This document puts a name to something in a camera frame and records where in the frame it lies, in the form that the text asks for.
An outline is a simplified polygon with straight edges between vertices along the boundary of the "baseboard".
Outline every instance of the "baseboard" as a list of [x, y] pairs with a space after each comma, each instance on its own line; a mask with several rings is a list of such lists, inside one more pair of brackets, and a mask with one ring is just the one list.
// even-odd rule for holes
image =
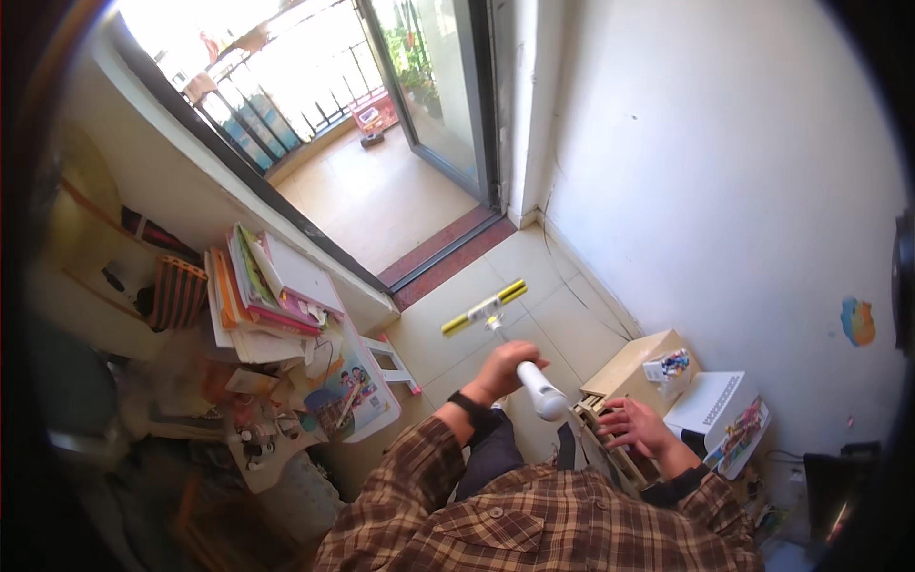
[[520, 230], [523, 230], [524, 227], [530, 225], [532, 222], [537, 220], [538, 212], [540, 212], [540, 211], [537, 209], [534, 209], [534, 210], [528, 212], [527, 214], [525, 214], [524, 216], [519, 216], [518, 214], [516, 214], [514, 212], [514, 210], [507, 209], [505, 211], [505, 216], [508, 218], [509, 221], [511, 221], [511, 224], [515, 225], [515, 228], [520, 231]]
[[540, 222], [541, 226], [544, 227], [546, 234], [553, 239], [553, 242], [559, 246], [559, 250], [565, 255], [569, 261], [575, 265], [578, 271], [582, 276], [585, 277], [587, 282], [594, 288], [594, 291], [597, 292], [597, 295], [604, 301], [605, 304], [610, 308], [610, 311], [619, 319], [619, 323], [626, 330], [627, 333], [635, 340], [636, 338], [641, 338], [645, 334], [641, 331], [639, 327], [639, 322], [632, 317], [629, 311], [623, 307], [623, 305], [617, 300], [613, 295], [611, 290], [599, 279], [597, 275], [591, 270], [591, 267], [585, 264], [581, 256], [578, 254], [578, 251], [570, 244], [568, 239], [565, 238], [565, 235], [560, 231], [556, 225], [547, 218], [543, 211], [536, 209], [533, 211], [536, 215], [536, 220]]

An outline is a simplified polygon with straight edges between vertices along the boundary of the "door frame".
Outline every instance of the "door frame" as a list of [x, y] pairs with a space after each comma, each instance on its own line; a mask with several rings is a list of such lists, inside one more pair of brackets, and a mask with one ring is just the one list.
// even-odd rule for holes
[[162, 104], [184, 127], [205, 145], [216, 157], [240, 178], [254, 194], [281, 216], [292, 222], [315, 245], [341, 263], [347, 270], [366, 284], [388, 296], [393, 295], [391, 288], [369, 272], [365, 266], [356, 261], [345, 250], [321, 231], [317, 225], [292, 205], [278, 190], [248, 164], [232, 147], [226, 143], [209, 124], [203, 121], [197, 112], [178, 93], [159, 70], [149, 54], [137, 43], [134, 35], [127, 28], [127, 23], [120, 12], [112, 17], [109, 28], [112, 31], [114, 49], [127, 64], [127, 67], [139, 78], [153, 97]]
[[388, 57], [381, 24], [371, 0], [354, 0], [369, 49], [378, 64], [382, 82], [397, 109], [400, 124], [410, 149], [438, 169], [471, 197], [489, 209], [501, 212], [499, 185], [499, 122], [496, 115], [495, 69], [492, 60], [490, 3], [454, 0], [464, 84], [467, 88], [470, 128], [477, 163], [478, 182], [451, 166], [443, 157], [424, 145], [406, 112], [406, 98], [397, 73]]

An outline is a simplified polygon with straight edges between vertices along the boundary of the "beige tiled floor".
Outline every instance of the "beige tiled floor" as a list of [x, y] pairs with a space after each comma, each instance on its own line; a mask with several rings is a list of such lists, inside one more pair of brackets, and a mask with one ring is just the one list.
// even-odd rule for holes
[[[349, 486], [362, 483], [403, 427], [425, 419], [477, 374], [497, 345], [495, 339], [476, 325], [445, 340], [441, 325], [515, 278], [524, 278], [529, 291], [505, 308], [509, 336], [540, 347], [552, 362], [545, 370], [547, 378], [570, 398], [577, 399], [578, 387], [622, 348], [625, 340], [612, 331], [625, 331], [619, 321], [552, 241], [549, 250], [552, 256], [539, 225], [516, 232], [410, 306], [387, 329], [423, 392], [404, 396], [397, 427], [347, 448], [348, 459], [340, 466], [345, 466]], [[548, 458], [558, 445], [555, 430], [560, 424], [537, 417], [525, 391], [512, 395], [508, 413], [524, 458], [532, 463]]]
[[478, 203], [411, 152], [400, 125], [368, 149], [360, 138], [342, 136], [277, 190], [378, 274]]

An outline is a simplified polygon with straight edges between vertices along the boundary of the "shirt pocket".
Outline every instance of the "shirt pocket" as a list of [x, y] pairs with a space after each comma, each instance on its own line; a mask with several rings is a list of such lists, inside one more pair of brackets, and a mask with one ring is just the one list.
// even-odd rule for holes
[[498, 506], [484, 509], [461, 503], [445, 509], [432, 531], [469, 545], [534, 552], [544, 519]]

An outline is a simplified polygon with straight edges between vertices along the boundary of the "shoe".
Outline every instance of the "shoe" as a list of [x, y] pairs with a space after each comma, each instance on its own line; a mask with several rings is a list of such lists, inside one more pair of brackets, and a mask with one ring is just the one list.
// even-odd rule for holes
[[508, 395], [505, 395], [505, 396], [502, 397], [501, 399], [497, 399], [496, 402], [492, 404], [492, 408], [493, 408], [493, 409], [501, 409], [502, 412], [503, 412], [505, 415], [507, 415], [507, 414], [509, 413], [509, 411], [508, 411], [508, 405], [509, 405], [509, 396], [508, 396]]

